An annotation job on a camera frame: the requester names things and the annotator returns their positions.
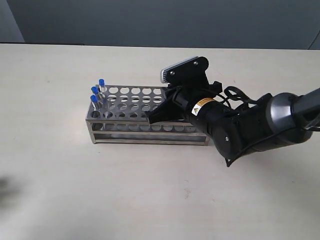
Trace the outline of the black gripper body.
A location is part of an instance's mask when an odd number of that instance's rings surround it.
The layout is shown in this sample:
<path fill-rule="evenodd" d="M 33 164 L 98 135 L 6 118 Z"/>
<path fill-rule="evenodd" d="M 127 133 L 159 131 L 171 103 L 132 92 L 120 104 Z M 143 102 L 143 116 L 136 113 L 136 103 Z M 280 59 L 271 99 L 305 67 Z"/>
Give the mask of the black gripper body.
<path fill-rule="evenodd" d="M 190 120 L 198 116 L 204 105 L 211 102 L 217 103 L 215 97 L 222 91 L 222 83 L 218 81 L 208 86 L 180 86 L 174 93 L 172 102 L 181 111 L 180 115 L 185 120 Z"/>

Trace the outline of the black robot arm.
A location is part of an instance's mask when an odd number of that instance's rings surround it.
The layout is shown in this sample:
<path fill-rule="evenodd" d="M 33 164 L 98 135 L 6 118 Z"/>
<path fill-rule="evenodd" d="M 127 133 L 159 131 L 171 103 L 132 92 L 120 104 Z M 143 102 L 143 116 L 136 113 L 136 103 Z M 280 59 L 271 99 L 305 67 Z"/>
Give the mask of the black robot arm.
<path fill-rule="evenodd" d="M 320 129 L 320 91 L 267 93 L 257 100 L 234 86 L 170 85 L 147 111 L 150 124 L 185 120 L 210 137 L 230 166 L 238 158 L 308 141 Z"/>

